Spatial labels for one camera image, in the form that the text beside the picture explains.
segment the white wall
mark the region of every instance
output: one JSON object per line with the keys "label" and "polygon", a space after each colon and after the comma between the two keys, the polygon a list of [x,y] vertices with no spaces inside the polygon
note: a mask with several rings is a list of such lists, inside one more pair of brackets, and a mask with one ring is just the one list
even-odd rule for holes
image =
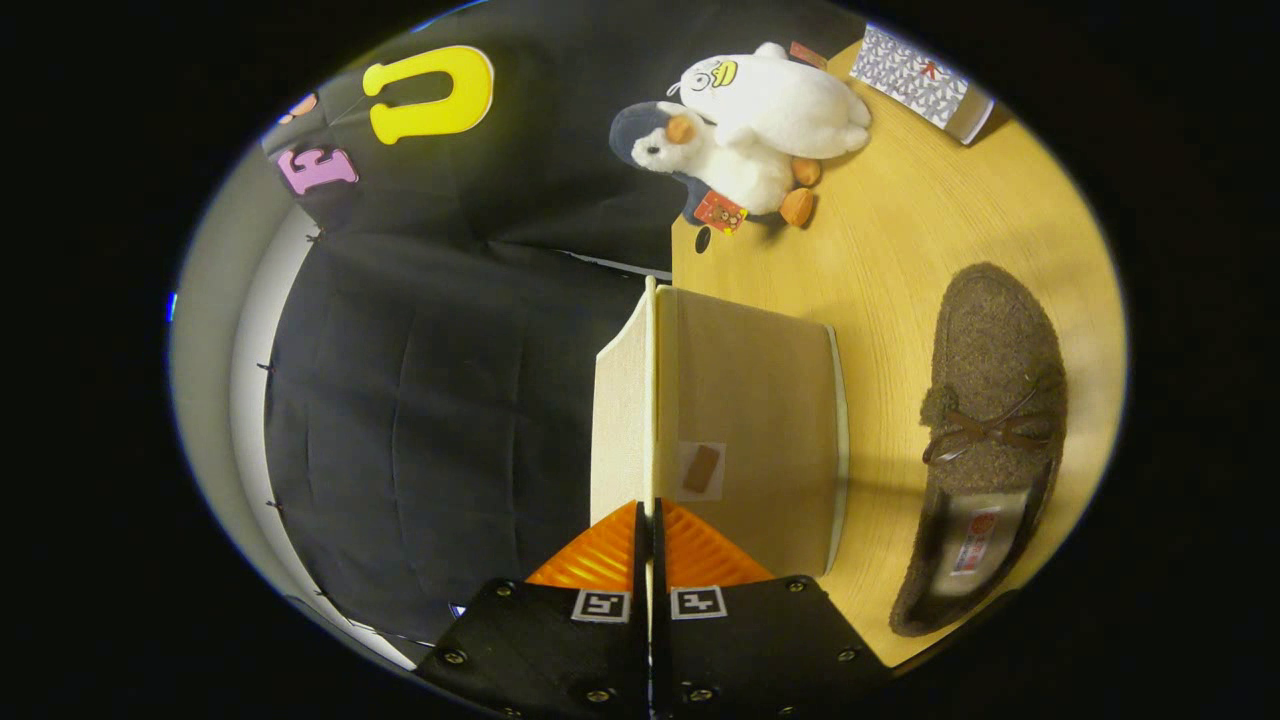
{"label": "white wall", "polygon": [[413,662],[325,598],[284,532],[266,468],[264,407],[275,328],[316,227],[256,149],[210,206],[183,268],[170,328],[170,384],[187,457],[244,557],[284,594],[401,667]]}

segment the slipper insole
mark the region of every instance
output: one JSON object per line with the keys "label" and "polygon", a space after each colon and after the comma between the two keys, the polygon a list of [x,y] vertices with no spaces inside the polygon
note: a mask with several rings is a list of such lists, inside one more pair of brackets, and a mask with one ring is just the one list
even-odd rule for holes
{"label": "slipper insole", "polygon": [[1027,491],[950,496],[940,562],[927,594],[961,597],[982,587],[1012,548],[1027,510]]}

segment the wooden table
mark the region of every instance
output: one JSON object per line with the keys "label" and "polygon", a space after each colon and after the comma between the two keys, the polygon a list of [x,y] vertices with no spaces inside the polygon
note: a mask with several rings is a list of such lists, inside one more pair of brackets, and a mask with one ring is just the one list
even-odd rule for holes
{"label": "wooden table", "polygon": [[849,77],[860,44],[833,58],[872,111],[872,140],[824,161],[808,228],[713,233],[672,227],[673,284],[828,323],[849,396],[851,484],[832,601],[890,666],[959,626],[920,638],[888,628],[915,538],[928,430],[919,424],[933,329],[952,273],[978,261],[1011,272],[1057,328],[1069,416],[1056,492],[1018,565],[991,598],[1027,580],[1080,518],[1120,423],[1128,373],[1125,320],[1102,233],[1065,170],[1015,118],[961,146]]}

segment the stuffed animal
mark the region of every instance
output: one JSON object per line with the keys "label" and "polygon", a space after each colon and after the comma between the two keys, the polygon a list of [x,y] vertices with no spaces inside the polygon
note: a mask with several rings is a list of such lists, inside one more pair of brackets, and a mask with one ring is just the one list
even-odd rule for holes
{"label": "stuffed animal", "polygon": [[867,145],[870,111],[838,78],[787,60],[765,42],[754,55],[717,55],[685,70],[667,95],[716,123],[716,141],[763,142],[787,155],[827,159]]}
{"label": "stuffed animal", "polygon": [[613,118],[609,147],[631,167],[669,174],[685,183],[689,200],[685,219],[732,232],[737,219],[714,195],[748,213],[749,220],[780,214],[803,225],[813,211],[813,192],[796,187],[818,182],[817,160],[792,159],[767,145],[723,147],[712,138],[712,127],[698,113],[676,102],[640,102]]}

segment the pink foam letter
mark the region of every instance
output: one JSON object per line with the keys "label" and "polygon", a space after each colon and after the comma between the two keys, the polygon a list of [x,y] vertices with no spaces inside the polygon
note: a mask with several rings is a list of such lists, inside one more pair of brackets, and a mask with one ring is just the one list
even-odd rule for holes
{"label": "pink foam letter", "polygon": [[284,173],[284,179],[289,181],[289,187],[298,195],[306,193],[317,184],[360,179],[344,150],[334,150],[324,161],[320,160],[323,156],[324,150],[319,149],[300,152],[296,158],[292,150],[287,150],[275,164]]}

